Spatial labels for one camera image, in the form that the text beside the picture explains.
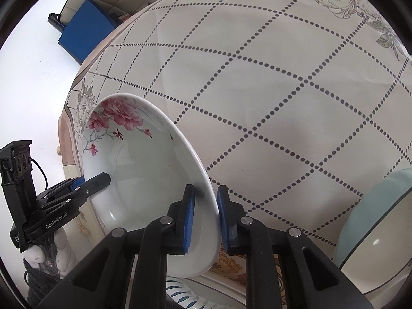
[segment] red flower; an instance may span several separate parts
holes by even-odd
[[[103,101],[101,106],[106,115],[113,116],[115,122],[126,130],[131,131],[143,125],[143,119],[138,114],[137,104],[133,99],[117,96]]]
[[[96,153],[98,153],[98,150],[96,149],[96,146],[94,145],[94,143],[92,143],[92,145],[88,147],[86,150],[90,151],[93,157]]]
[[[144,130],[145,135],[148,135],[150,138],[152,137],[152,133],[149,131],[149,129]]]
[[[92,112],[89,121],[87,122],[87,128],[96,130],[99,132],[102,128],[109,128],[109,118],[104,113]]]
[[[117,131],[113,131],[113,135],[115,135],[117,138],[120,138],[121,140],[123,139],[123,135],[120,132],[119,129],[116,129]]]

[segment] white tablecloth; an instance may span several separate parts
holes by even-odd
[[[142,96],[186,135],[216,189],[331,257],[362,195],[412,164],[406,56],[366,0],[160,0],[69,93],[75,162],[96,103]]]

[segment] white bowl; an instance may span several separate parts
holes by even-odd
[[[394,279],[412,259],[412,168],[375,185],[346,221],[334,262],[363,293]]]
[[[108,231],[143,228],[167,214],[196,188],[189,253],[168,256],[167,274],[193,277],[207,271],[220,248],[216,197],[199,157],[172,121],[147,100],[132,94],[103,99],[83,134],[83,171],[87,180],[106,172],[108,188],[91,198]]]

